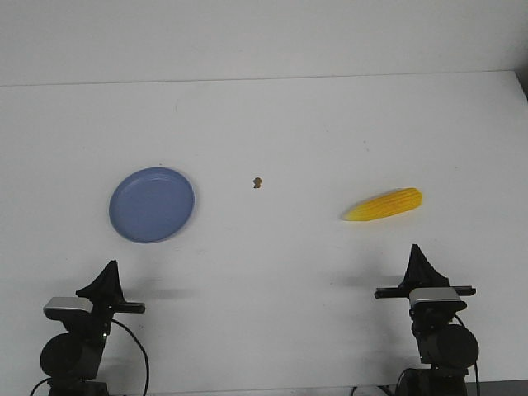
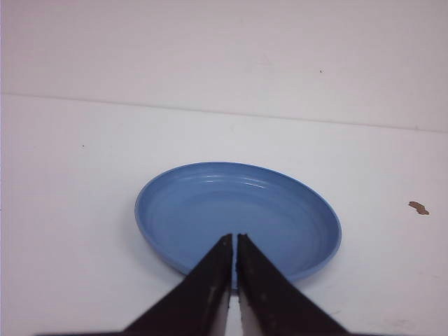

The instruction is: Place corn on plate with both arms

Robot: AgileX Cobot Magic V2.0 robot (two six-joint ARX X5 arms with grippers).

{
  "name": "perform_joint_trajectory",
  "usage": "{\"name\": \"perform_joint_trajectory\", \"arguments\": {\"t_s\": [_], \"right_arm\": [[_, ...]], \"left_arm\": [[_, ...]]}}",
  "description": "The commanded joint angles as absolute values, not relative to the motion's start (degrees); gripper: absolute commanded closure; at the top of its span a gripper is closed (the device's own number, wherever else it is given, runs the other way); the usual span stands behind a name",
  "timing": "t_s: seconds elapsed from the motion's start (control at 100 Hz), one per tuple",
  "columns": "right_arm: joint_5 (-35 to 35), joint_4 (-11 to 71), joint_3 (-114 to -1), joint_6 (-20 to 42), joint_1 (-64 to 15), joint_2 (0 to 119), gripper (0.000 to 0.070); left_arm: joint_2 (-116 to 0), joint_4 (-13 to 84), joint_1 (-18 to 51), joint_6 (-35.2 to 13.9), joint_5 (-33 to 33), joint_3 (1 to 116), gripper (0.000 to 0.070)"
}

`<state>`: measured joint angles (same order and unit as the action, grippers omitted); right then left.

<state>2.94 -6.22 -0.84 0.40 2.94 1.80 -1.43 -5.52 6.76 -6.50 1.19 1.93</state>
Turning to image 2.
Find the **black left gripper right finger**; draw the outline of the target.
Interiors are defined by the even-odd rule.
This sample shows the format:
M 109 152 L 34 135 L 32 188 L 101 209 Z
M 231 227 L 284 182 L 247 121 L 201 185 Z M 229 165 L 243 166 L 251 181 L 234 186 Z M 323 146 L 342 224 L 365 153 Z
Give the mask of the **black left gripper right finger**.
M 303 295 L 246 234 L 237 237 L 237 283 L 244 335 L 349 335 Z

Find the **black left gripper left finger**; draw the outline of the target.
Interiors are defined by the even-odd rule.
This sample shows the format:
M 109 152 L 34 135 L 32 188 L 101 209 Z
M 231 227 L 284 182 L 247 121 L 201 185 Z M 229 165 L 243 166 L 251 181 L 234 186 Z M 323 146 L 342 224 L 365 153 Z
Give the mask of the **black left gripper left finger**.
M 227 234 L 177 287 L 123 332 L 126 335 L 224 335 L 232 261 L 232 236 Z

